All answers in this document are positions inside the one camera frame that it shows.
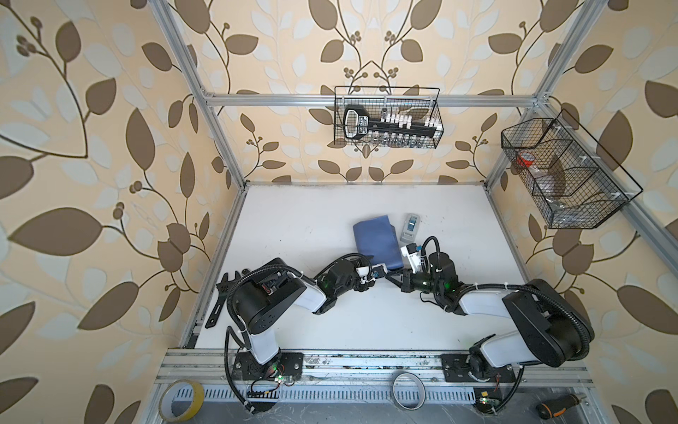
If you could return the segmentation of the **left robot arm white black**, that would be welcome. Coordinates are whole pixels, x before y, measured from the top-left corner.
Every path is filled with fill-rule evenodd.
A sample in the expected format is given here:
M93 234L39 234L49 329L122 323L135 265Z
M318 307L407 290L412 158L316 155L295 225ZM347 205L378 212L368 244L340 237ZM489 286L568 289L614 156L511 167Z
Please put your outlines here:
M216 285L218 298L205 326L216 325L222 311L227 311L236 325L227 334L255 363L267 366L279 357L274 325L288 309L297 306L324 314L344 293L363 293L386 273L383 264L373 265L369 256L359 253L339 257L314 277L275 258L257 270L237 271L235 277L224 274Z

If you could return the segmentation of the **blue wrapping paper sheet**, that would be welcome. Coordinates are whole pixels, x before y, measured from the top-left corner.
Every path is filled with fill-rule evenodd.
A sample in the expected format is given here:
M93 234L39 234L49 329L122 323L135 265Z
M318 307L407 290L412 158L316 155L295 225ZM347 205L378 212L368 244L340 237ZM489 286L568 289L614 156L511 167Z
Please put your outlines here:
M383 264L387 270L404 266L395 227L387 216L361 221L353 225L356 247L372 265Z

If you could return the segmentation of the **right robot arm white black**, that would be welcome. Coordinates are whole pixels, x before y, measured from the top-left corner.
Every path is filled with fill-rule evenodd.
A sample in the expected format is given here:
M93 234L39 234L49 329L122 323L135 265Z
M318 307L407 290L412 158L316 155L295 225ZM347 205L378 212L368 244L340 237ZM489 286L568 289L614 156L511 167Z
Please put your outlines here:
M542 279L526 284L466 284L447 254L433 253L415 270L390 271L387 279L404 293L431 294L445 313L510 319L515 329L492 332L473 344L457 374L485 382L506 367L560 367L584 359L595 339L589 320Z

